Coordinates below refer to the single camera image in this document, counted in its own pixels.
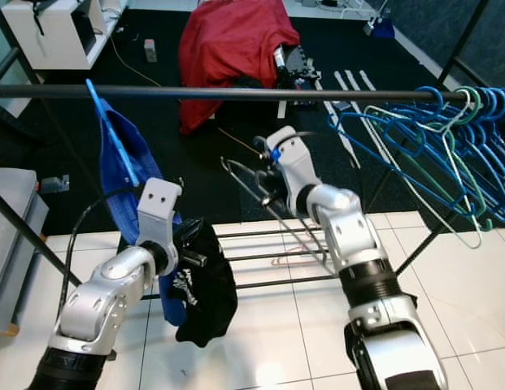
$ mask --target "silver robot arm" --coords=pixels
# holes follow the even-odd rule
[[[28,389],[95,389],[125,313],[156,275],[167,275],[178,263],[172,217],[180,195],[176,184],[147,181],[138,204],[137,246],[98,265],[70,294]]]
[[[311,155],[291,127],[267,139],[274,166],[287,187],[294,216],[324,230],[333,266],[350,304],[346,352],[363,390],[446,390],[447,381],[413,300],[398,285],[388,256],[348,189],[322,184]]]

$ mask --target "white cabinet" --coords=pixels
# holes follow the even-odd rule
[[[32,68],[91,69],[128,0],[55,0],[41,4],[38,19],[44,35],[33,18],[31,2],[11,0],[2,8]],[[94,45],[87,53],[72,21],[75,10],[89,17],[95,32]]]

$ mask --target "blue fabric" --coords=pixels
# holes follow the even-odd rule
[[[162,173],[137,127],[113,110],[106,100],[100,99],[100,102],[115,129],[115,134],[119,137],[129,156],[129,161],[133,165],[140,183],[144,184],[150,177],[162,179]],[[101,119],[100,129],[102,141],[100,180],[103,192],[109,193],[117,189],[132,187],[115,143],[109,135],[107,126]],[[135,245],[139,233],[138,199],[132,193],[121,193],[108,199],[107,204],[122,237],[128,244]],[[181,223],[181,217],[178,213],[175,214],[173,222],[175,224]],[[176,270],[167,276],[160,276],[159,287],[165,320],[174,326],[180,326],[186,320],[185,307],[180,299],[168,299],[167,295],[167,290],[172,286],[175,275]]]

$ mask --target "black floor mat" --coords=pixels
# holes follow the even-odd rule
[[[123,32],[115,34],[115,44],[124,61],[161,85],[178,86],[177,51],[181,32],[189,13],[173,11],[128,10],[118,23]],[[325,89],[338,89],[333,72],[350,69],[356,74],[364,70],[378,89],[415,89],[432,85],[433,76],[395,40],[376,39],[364,35],[364,22],[335,19],[292,18],[292,24],[301,36],[301,43],[316,68],[323,72]],[[156,42],[157,63],[147,63],[143,40]],[[86,77],[97,85],[150,85],[116,57],[110,42],[102,51],[91,71],[53,71],[47,84],[83,84]],[[70,136],[78,153],[98,181],[100,137],[93,104],[89,100],[49,101],[64,131]],[[247,165],[260,167],[257,157],[214,129],[210,124],[193,136],[178,132],[179,103],[174,100],[111,98],[110,104],[133,121],[147,140],[165,178],[185,182],[178,210],[185,216],[204,215],[213,223],[271,218],[246,193],[238,188],[220,167],[219,156],[235,158]],[[297,130],[331,133],[322,105],[314,111],[289,110],[287,118],[273,118],[270,103],[238,104],[249,112],[233,123],[232,133],[251,142],[253,136],[266,136],[282,124],[292,124]],[[47,145],[28,160],[25,167],[34,169],[39,178],[70,174],[68,193],[44,195],[50,213],[44,226],[47,235],[65,234],[81,211],[97,197],[76,162],[52,127],[39,101],[33,100],[21,119],[46,136]],[[364,127],[357,120],[345,122],[347,131],[371,145]],[[360,191],[359,181],[348,162],[340,142],[333,139],[308,140],[317,174],[323,181],[339,187]],[[362,193],[369,199],[385,168],[362,151],[357,155],[363,166]],[[371,212],[416,210],[402,182],[392,177],[373,205]],[[84,231],[113,230],[109,214],[101,207],[86,220]]]

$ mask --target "red blanket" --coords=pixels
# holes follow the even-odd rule
[[[212,0],[196,9],[180,40],[180,74],[185,87],[230,87],[249,76],[264,88],[276,81],[274,50],[298,45],[282,0]],[[190,134],[221,102],[181,103],[181,132]]]

